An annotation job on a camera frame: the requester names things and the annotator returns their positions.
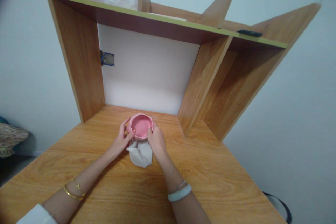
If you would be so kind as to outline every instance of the white sleeve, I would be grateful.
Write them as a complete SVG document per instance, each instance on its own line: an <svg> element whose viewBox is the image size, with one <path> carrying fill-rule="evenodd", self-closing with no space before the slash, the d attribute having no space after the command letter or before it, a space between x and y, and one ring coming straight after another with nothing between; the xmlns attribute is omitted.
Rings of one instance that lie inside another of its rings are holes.
<svg viewBox="0 0 336 224"><path fill-rule="evenodd" d="M37 204L16 224L57 224L54 218L44 209L43 206Z"/></svg>

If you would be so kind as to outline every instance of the silver bracelet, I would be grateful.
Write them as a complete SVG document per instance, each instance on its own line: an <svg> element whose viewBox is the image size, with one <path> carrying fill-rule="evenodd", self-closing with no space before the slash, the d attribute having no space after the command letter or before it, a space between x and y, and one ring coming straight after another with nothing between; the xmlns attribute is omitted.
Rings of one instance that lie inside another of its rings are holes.
<svg viewBox="0 0 336 224"><path fill-rule="evenodd" d="M178 188L180 188L182 185L186 184L187 182L184 180L181 184L179 184L178 186L176 186L173 190L171 190L170 192L168 192L168 194L171 194L173 192L175 192Z"/></svg>

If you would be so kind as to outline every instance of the wooden desk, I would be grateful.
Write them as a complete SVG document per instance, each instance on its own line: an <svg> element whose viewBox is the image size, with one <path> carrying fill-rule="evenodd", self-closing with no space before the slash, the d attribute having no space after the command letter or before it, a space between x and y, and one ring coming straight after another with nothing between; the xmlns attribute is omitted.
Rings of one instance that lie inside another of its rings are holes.
<svg viewBox="0 0 336 224"><path fill-rule="evenodd" d="M182 176L192 185L212 223L285 223L277 210L203 121L187 138L177 116L105 106L80 123L0 188L1 223L16 223L37 203L98 158L119 124L133 114L153 117ZM147 168L133 165L127 151L99 177L72 223L175 223L155 157Z"/></svg>

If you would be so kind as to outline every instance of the gold bracelet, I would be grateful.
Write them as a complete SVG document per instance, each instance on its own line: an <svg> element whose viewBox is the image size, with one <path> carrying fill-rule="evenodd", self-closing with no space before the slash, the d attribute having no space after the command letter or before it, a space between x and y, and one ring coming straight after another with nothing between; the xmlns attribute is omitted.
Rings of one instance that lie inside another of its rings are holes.
<svg viewBox="0 0 336 224"><path fill-rule="evenodd" d="M77 196L71 194L71 193L68 191L68 189L66 188L66 184L63 186L63 190L64 190L65 193L68 194L71 198L75 198L76 200L82 200L82 199L84 199L83 196L82 196L82 197L77 197Z"/></svg>
<svg viewBox="0 0 336 224"><path fill-rule="evenodd" d="M78 190L82 193L82 197L84 197L84 196L85 196L85 192L83 192L83 191L81 190L81 188L79 187L79 184L77 184L77 182L75 181L75 178L73 178L72 180L70 180L70 182L71 182L71 181L75 182L75 184L76 184L76 189L78 189Z"/></svg>

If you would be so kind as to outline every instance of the pink ceramic bowl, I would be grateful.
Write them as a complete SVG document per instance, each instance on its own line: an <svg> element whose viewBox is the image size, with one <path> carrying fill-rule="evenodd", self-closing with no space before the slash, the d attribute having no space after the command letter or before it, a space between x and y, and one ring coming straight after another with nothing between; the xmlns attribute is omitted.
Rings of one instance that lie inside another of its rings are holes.
<svg viewBox="0 0 336 224"><path fill-rule="evenodd" d="M133 140L143 140L147 138L148 128L152 128L153 130L152 118L143 113L139 113L131 117L126 127L126 130L128 131L128 133L131 133L132 130L136 129Z"/></svg>

